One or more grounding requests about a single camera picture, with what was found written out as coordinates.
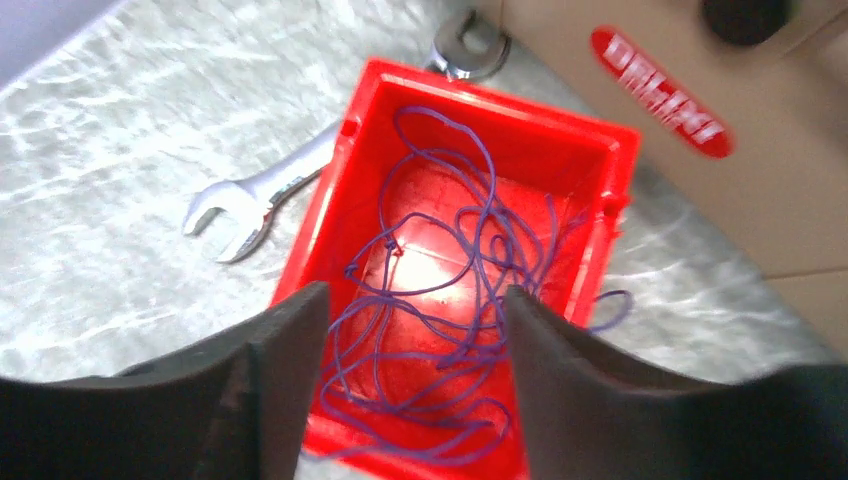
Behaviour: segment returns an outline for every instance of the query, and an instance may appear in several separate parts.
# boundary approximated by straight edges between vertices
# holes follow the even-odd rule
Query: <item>wrench head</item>
[[[484,52],[475,52],[464,42],[465,35],[477,21],[473,8],[448,19],[433,39],[433,66],[450,79],[482,80],[501,69],[509,56],[510,38],[501,33]]]
[[[183,235],[199,234],[218,213],[226,211],[235,217],[238,227],[216,261],[233,263],[252,252],[268,233],[271,209],[270,203],[256,200],[238,183],[218,182],[195,195],[183,219]]]

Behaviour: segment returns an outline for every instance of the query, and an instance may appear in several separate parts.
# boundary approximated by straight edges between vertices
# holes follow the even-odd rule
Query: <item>red plastic bin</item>
[[[335,318],[360,294],[356,285],[344,278],[344,269],[359,249],[381,231],[376,215],[380,186],[390,169],[409,153],[394,130],[393,115],[408,105],[432,108],[473,128],[491,152],[498,195],[541,232],[543,240],[552,233],[543,199],[546,193],[555,198],[560,226],[577,215],[587,219],[568,235],[540,292],[543,302],[573,323],[585,326],[612,243],[619,235],[620,214],[629,203],[627,190],[637,160],[639,134],[630,128],[483,87],[450,82],[436,74],[380,59],[370,60],[362,73],[344,117],[333,160],[320,178],[273,304],[309,282],[325,281],[331,287],[331,313]],[[436,120],[422,117],[405,125],[410,136],[434,145],[450,145],[473,161],[481,161],[479,154],[474,156],[476,151],[468,138],[460,138],[456,130],[445,128]],[[384,199],[388,216],[402,216],[414,210],[438,217],[458,205],[469,204],[471,199],[466,191],[452,189],[438,171],[426,166],[408,168],[401,180]],[[455,268],[452,252],[440,250],[447,248],[442,233],[416,224],[402,234],[406,248],[393,266],[392,285],[438,284],[432,277],[444,276],[445,270]],[[378,244],[374,248],[384,247]],[[369,268],[359,274],[367,274]],[[445,291],[408,300],[422,310],[447,312],[453,321],[461,321],[473,309],[468,288],[469,285],[459,283]],[[432,332],[416,325],[415,318],[396,320],[406,323],[389,331],[387,348],[439,348],[432,341]],[[325,365],[329,360],[329,352],[325,352]],[[391,389],[409,391],[423,379],[437,375],[431,365],[424,363],[392,363],[380,368],[387,393]],[[357,380],[362,394],[367,396],[369,377],[363,375]],[[496,398],[516,411],[508,362],[498,366],[476,395]],[[334,407],[363,419],[407,447],[424,447],[444,440],[444,433],[436,429],[366,414],[353,404],[340,401]],[[464,467],[433,467],[389,455],[362,455],[344,462],[391,479],[526,478],[520,427],[513,425],[495,452]],[[363,444],[368,444],[368,437],[330,417],[319,402],[313,402],[304,442],[307,451],[326,454]]]

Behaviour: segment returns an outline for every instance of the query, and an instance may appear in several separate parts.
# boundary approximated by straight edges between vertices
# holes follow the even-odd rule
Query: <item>gray floor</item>
[[[13,85],[0,100],[0,374],[109,375],[262,310],[312,189],[258,254],[228,267],[210,261],[226,222],[180,236],[192,193],[318,132],[344,110],[366,57],[419,63],[462,5],[135,0]],[[589,112],[520,46],[489,85]],[[633,291],[637,310],[605,336],[718,381],[832,359],[642,163],[604,287]],[[356,476],[314,463],[299,475]]]

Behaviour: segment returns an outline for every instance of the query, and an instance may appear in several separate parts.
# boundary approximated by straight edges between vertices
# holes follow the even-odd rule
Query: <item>purple rope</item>
[[[617,326],[619,326],[627,317],[630,316],[630,313],[633,311],[633,307],[635,305],[635,301],[633,299],[633,294],[628,292],[627,290],[610,290],[609,292],[605,292],[595,299],[595,302],[603,301],[610,297],[624,297],[624,304],[621,306],[621,309],[618,313],[615,314],[610,320],[606,323],[602,323],[596,326],[590,326],[589,331],[592,333],[600,333],[607,330],[611,330]]]
[[[420,148],[413,144],[400,125],[401,118],[408,115],[431,117],[442,122],[447,128],[467,136],[482,154],[485,168],[477,168],[470,158],[460,153],[443,148]],[[326,381],[319,392],[319,401],[327,414],[361,431],[370,437],[372,443],[346,448],[321,458],[337,459],[362,454],[388,454],[431,465],[446,467],[466,465],[476,462],[495,450],[508,434],[512,424],[512,415],[501,402],[491,398],[473,399],[474,393],[486,382],[495,367],[507,358],[503,289],[507,283],[514,283],[537,295],[563,241],[577,227],[577,224],[569,222],[560,231],[553,197],[547,195],[545,201],[551,218],[552,233],[546,248],[526,221],[507,208],[498,197],[497,177],[491,154],[471,128],[434,110],[419,106],[401,108],[396,112],[393,121],[397,134],[409,148],[410,153],[393,166],[380,188],[377,214],[382,231],[353,256],[344,270],[345,278],[356,284],[366,295],[353,300],[330,326],[329,333],[333,343],[332,361],[324,369]],[[388,186],[404,165],[422,161],[450,173],[471,193],[475,204],[457,209],[453,225],[450,224],[451,222],[421,212],[408,213],[390,225],[383,208]],[[474,223],[470,228],[463,229],[462,226],[469,223],[469,221],[463,223],[463,220],[469,218]],[[402,255],[402,247],[398,245],[395,232],[412,219],[427,222],[431,228],[447,232],[467,256],[467,261],[461,266],[457,275],[441,284],[411,291],[392,290],[389,289],[390,260],[392,256]],[[585,217],[580,222],[582,223],[585,223]],[[498,233],[489,239],[487,245],[484,245],[483,228],[486,225],[493,225]],[[523,246],[520,237],[524,238],[525,243],[529,242],[527,245],[529,250]],[[377,288],[356,278],[354,274],[360,269],[360,262],[367,258],[373,248],[380,243],[385,248],[385,264],[383,278]],[[496,278],[490,278],[486,274],[487,265],[497,269]],[[471,318],[466,319],[467,321],[462,324],[421,312],[407,300],[417,295],[450,287],[469,274],[473,275],[475,282],[475,307]],[[359,318],[369,308],[373,309],[373,313],[368,317],[362,333],[342,348],[341,330],[344,324],[351,319]],[[445,341],[447,345],[452,345],[452,351],[443,354],[413,351],[381,352],[380,345],[385,339],[389,322],[396,313],[405,313],[421,321],[436,338]],[[481,343],[480,334],[493,330],[495,339],[490,343]],[[357,350],[371,336],[375,337],[374,350],[356,355]],[[443,374],[408,398],[392,402],[379,378],[378,367],[382,362],[410,360],[432,364],[436,371]],[[374,398],[364,398],[355,392],[350,380],[346,378],[354,371],[367,372],[376,392]],[[425,402],[433,393],[460,378],[473,380],[467,388],[458,392],[453,398],[437,403]],[[381,436],[366,422],[334,406],[332,399],[355,405],[362,412],[391,415],[402,421],[430,428],[446,429],[455,434],[449,440],[427,448],[401,447]],[[503,421],[496,423],[491,420],[472,418],[482,406],[494,407],[501,411]],[[469,453],[457,451],[473,436],[484,431],[490,431],[494,435],[489,433],[491,438],[480,448]]]

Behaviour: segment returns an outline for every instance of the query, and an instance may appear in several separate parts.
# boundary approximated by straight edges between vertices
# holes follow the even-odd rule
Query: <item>silver wrench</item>
[[[423,68],[449,79],[480,80],[497,72],[509,54],[510,39],[499,35],[485,52],[472,52],[463,42],[476,21],[468,9],[450,18],[433,39]],[[198,193],[183,220],[183,234],[196,235],[220,211],[238,222],[238,233],[218,256],[220,263],[234,263],[253,252],[265,238],[273,211],[300,187],[317,177],[333,158],[341,121],[325,128],[281,162],[242,180],[224,180]]]

